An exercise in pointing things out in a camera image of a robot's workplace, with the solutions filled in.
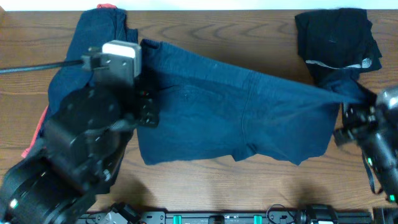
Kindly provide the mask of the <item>navy blue shorts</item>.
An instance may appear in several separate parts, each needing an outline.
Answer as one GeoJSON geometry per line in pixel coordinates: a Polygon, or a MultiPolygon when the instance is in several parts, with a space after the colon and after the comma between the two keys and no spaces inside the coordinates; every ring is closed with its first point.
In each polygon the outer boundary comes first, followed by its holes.
{"type": "Polygon", "coordinates": [[[367,100],[353,82],[319,88],[166,42],[141,47],[160,109],[158,127],[137,129],[147,165],[256,154],[299,165],[325,153],[341,104],[367,100]]]}

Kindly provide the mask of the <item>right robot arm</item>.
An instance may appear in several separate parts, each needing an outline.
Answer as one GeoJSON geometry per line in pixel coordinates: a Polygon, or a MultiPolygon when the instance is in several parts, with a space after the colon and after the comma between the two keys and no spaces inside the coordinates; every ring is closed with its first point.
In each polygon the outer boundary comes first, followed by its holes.
{"type": "Polygon", "coordinates": [[[397,87],[384,89],[371,104],[347,104],[343,127],[334,130],[338,147],[355,143],[362,151],[374,194],[397,203],[397,87]]]}

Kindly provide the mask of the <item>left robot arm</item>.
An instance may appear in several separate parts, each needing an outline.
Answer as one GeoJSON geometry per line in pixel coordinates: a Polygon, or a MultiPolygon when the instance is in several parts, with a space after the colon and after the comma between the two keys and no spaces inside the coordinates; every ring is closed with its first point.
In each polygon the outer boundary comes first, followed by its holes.
{"type": "Polygon", "coordinates": [[[109,192],[138,126],[159,112],[127,62],[97,68],[95,84],[69,93],[30,153],[6,173],[2,223],[73,223],[109,192]]]}

